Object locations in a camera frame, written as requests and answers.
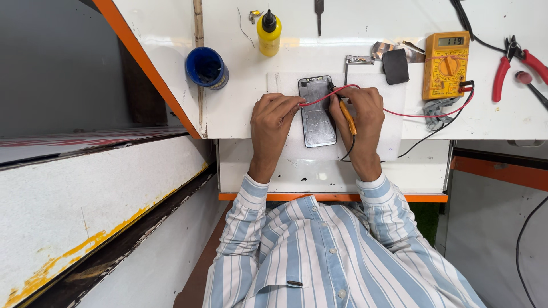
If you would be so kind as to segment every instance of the red handle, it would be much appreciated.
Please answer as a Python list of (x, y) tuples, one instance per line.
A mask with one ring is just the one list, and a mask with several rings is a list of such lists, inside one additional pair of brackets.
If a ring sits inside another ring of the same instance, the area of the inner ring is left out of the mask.
[(548, 67), (530, 54), (527, 49), (525, 49), (523, 53), (525, 56), (523, 57), (522, 62), (532, 67), (540, 75), (540, 78), (543, 79), (544, 83), (548, 84)]
[(495, 83), (493, 84), (493, 102), (500, 102), (500, 98), (503, 95), (503, 82), (506, 73), (510, 68), (510, 62), (503, 56), (500, 58), (499, 69), (496, 71)]

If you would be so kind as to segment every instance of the person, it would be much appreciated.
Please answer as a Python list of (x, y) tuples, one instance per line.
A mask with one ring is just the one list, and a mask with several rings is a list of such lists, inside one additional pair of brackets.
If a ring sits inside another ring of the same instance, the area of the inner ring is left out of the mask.
[[(361, 204), (328, 206), (307, 196), (266, 209), (270, 178), (305, 99), (263, 95), (251, 117), (253, 158), (226, 215), (203, 307), (485, 307), (423, 238), (383, 173), (376, 153), (383, 97), (376, 88), (339, 94), (357, 113), (350, 158)], [(330, 99), (348, 150), (350, 129), (337, 97)]]

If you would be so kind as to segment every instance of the bottle cap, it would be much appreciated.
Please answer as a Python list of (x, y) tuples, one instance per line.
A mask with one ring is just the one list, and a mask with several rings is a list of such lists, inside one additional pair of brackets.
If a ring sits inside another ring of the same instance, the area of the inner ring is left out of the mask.
[(270, 9), (262, 17), (262, 29), (266, 32), (273, 32), (276, 29), (276, 16), (270, 12)]

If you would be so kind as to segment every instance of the hand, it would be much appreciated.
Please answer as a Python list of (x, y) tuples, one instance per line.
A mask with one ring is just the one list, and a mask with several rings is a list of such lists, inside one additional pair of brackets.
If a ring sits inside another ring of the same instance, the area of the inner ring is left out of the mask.
[(286, 144), (291, 121), (302, 102), (306, 100), (298, 96), (268, 93), (255, 103), (251, 115), (253, 158), (247, 172), (253, 180), (263, 184), (270, 182)]
[[(376, 148), (379, 144), (380, 129), (384, 121), (383, 97), (379, 95), (377, 88), (344, 88), (337, 93), (347, 97), (348, 102), (356, 109), (354, 118), (357, 132), (356, 143), (350, 152), (352, 166), (362, 181), (372, 182), (378, 179), (382, 172)], [(352, 134), (335, 94), (331, 95), (329, 112), (335, 119), (342, 141), (348, 151), (352, 146)]]

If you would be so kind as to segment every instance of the shirt cuff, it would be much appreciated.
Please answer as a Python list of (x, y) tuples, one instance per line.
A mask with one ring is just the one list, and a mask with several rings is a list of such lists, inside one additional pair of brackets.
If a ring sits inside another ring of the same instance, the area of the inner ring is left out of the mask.
[(236, 199), (244, 207), (251, 210), (260, 210), (266, 203), (266, 194), (269, 184), (256, 182), (247, 173), (243, 177), (242, 187)]
[(382, 206), (394, 196), (395, 189), (384, 172), (372, 182), (356, 180), (359, 196), (369, 206)]

